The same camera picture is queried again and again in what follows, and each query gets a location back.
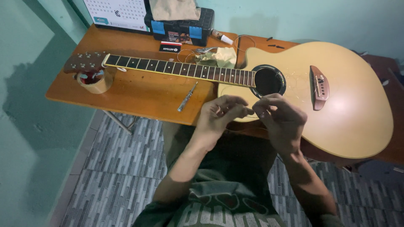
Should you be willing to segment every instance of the table leg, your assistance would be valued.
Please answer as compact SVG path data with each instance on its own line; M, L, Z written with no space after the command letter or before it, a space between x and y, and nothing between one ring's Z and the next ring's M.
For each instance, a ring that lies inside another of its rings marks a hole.
M131 126L133 126L133 124L130 124L129 127L126 127L111 111L107 111L107 110L103 110L104 113L106 113L110 118L112 118L119 126L121 126L121 128L123 128L127 133L129 133L130 135L133 134L133 132L131 130L129 130L129 128Z

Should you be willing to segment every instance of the guitar bridge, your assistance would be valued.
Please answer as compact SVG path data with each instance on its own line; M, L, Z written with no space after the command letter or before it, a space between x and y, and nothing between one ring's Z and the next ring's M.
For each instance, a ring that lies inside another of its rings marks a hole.
M324 107L330 96L330 85L327 77L314 65L310 66L310 76L312 80L313 110L319 111Z

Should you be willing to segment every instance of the guitar neck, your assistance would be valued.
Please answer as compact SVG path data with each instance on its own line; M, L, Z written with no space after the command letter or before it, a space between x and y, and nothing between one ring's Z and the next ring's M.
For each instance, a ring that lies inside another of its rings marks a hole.
M110 54L105 57L103 64L105 66L191 77L195 79L215 81L236 86L255 87L255 71L220 68L207 65L195 65L172 61L160 61Z

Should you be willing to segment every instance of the hand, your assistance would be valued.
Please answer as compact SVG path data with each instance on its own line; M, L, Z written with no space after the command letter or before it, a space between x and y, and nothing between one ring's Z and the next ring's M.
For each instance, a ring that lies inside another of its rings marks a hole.
M205 151L211 151L228 123L235 118L254 114L254 111L246 106L247 101L232 95L223 95L205 103L190 143L203 147Z
M280 155L298 152L307 114L278 94L262 97L252 109L268 129L269 140Z

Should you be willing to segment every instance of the tiled floor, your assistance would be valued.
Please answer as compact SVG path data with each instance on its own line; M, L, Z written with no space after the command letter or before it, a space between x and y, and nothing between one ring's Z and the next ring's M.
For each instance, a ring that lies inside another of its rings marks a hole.
M117 114L128 125L133 116ZM148 204L167 173L162 153L161 122L135 118L134 134L125 133L104 116L70 200L64 226L130 226ZM337 169L312 165L336 198L346 226L404 225L404 184L385 186ZM268 175L274 206L287 226L311 226L277 159Z

